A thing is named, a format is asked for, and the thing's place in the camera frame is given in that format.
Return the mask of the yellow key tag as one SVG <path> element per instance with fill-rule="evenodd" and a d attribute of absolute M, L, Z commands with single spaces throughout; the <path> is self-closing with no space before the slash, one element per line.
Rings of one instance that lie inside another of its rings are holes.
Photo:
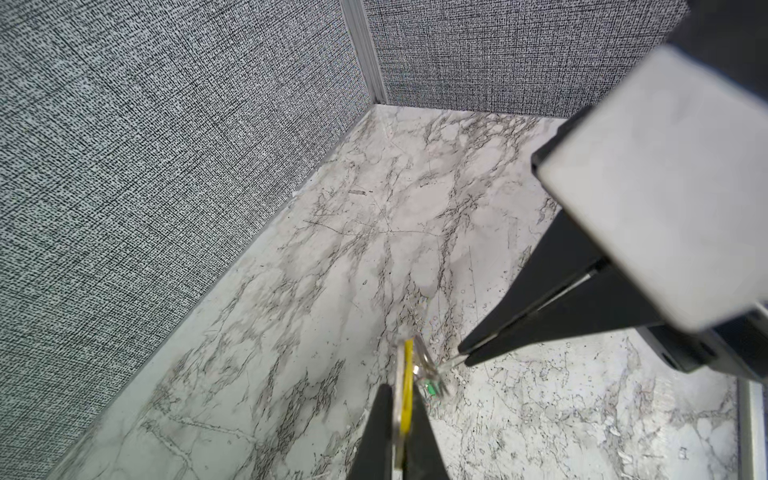
<path fill-rule="evenodd" d="M 405 443 L 413 415 L 415 340 L 409 338 L 397 347 L 397 368 L 393 403 L 394 468 L 402 470 L 405 463 Z"/>

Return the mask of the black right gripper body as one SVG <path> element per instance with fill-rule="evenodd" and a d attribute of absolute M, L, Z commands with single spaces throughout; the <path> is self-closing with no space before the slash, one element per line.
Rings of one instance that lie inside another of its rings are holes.
<path fill-rule="evenodd" d="M 644 326 L 639 335 L 669 367 L 691 373 L 701 367 L 738 378 L 767 382 L 767 307 L 718 326 L 688 334 L 668 325 Z"/>

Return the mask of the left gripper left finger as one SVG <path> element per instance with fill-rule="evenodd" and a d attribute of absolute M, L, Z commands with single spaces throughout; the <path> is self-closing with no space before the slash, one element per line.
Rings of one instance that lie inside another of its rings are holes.
<path fill-rule="evenodd" d="M 389 480 L 393 471 L 393 391 L 381 384 L 376 392 L 348 480 Z"/>

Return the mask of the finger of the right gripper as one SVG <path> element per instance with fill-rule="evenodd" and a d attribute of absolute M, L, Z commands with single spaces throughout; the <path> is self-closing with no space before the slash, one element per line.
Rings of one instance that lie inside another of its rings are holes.
<path fill-rule="evenodd" d="M 468 367 L 543 342 L 663 323 L 617 268 L 607 266 L 540 309 L 504 325 L 464 354 Z"/>
<path fill-rule="evenodd" d="M 493 335 L 546 303 L 603 259 L 600 248 L 564 210 L 547 228 L 501 301 L 458 347 L 468 354 Z"/>

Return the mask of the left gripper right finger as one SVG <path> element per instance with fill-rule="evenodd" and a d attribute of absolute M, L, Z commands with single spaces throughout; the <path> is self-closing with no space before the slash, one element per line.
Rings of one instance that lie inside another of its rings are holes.
<path fill-rule="evenodd" d="M 420 395 L 413 398 L 410 431 L 405 440 L 403 478 L 405 480 L 449 480 Z"/>

